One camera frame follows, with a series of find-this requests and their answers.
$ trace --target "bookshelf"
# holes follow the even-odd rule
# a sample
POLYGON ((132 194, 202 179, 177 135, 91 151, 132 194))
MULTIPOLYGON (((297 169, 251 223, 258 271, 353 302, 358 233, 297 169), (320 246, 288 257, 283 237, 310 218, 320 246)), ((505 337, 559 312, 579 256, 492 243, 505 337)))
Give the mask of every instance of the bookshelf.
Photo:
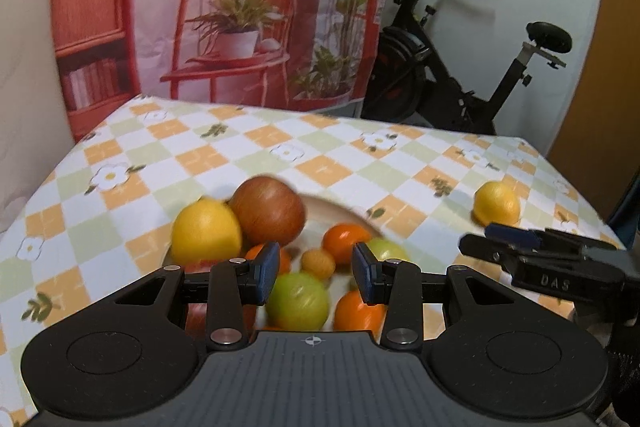
POLYGON ((76 142, 140 93, 132 0, 51 0, 60 84, 76 142))

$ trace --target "bike seat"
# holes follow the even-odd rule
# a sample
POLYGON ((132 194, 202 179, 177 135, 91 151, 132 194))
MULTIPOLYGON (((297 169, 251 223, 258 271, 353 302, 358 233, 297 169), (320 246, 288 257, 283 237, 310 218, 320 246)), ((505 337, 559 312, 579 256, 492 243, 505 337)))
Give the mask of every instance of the bike seat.
POLYGON ((548 22, 530 22, 527 24, 527 34, 529 40, 538 47, 554 53, 568 53, 573 45, 569 33, 548 22))

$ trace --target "red chair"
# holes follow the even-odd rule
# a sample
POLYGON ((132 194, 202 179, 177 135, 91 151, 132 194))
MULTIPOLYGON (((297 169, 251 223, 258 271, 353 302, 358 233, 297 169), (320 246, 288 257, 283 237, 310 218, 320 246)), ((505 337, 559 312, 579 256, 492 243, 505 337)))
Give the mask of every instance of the red chair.
POLYGON ((161 82, 171 83, 171 98, 178 100, 181 82, 209 79, 211 102, 216 101, 216 81, 219 77, 239 76, 257 73, 262 84, 261 105, 264 107, 268 89, 268 72, 280 68, 287 92, 286 62, 289 60, 289 31, 296 12, 296 0, 267 0, 281 16, 272 25, 262 29, 260 40, 275 39, 281 45, 278 51, 255 54, 248 59, 216 60, 208 59, 207 46, 202 44, 206 28, 198 28, 190 20, 210 12, 209 0, 180 0, 177 27, 175 29, 174 55, 171 71, 160 78, 161 82))

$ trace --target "white wall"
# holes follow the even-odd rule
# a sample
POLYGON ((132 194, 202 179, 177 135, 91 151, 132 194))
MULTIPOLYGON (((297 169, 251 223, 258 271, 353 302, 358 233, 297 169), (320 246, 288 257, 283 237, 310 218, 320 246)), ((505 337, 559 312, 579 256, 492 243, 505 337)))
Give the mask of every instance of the white wall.
MULTIPOLYGON (((553 70, 535 57, 528 72, 529 87, 518 84, 498 113, 498 134, 521 136, 540 152, 548 152, 580 79, 600 0, 420 0, 438 9, 427 26, 444 63, 467 90, 488 99, 522 41, 529 22, 556 24, 574 38, 574 48, 563 60, 565 70, 553 70)), ((383 25, 398 7, 387 0, 383 25)))
POLYGON ((0 2, 0 232, 71 150, 49 0, 0 2))

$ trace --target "yellow lemon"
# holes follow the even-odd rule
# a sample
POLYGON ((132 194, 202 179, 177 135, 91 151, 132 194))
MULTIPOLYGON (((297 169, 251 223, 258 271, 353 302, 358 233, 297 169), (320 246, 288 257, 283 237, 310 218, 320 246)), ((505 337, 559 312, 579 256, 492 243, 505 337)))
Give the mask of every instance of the yellow lemon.
POLYGON ((486 182, 476 192, 473 214, 484 227, 489 223, 512 227, 520 219, 520 199, 509 185, 486 182))
POLYGON ((171 255, 177 264, 225 261, 238 257, 241 246, 240 224, 223 201, 200 198, 175 218, 171 255))

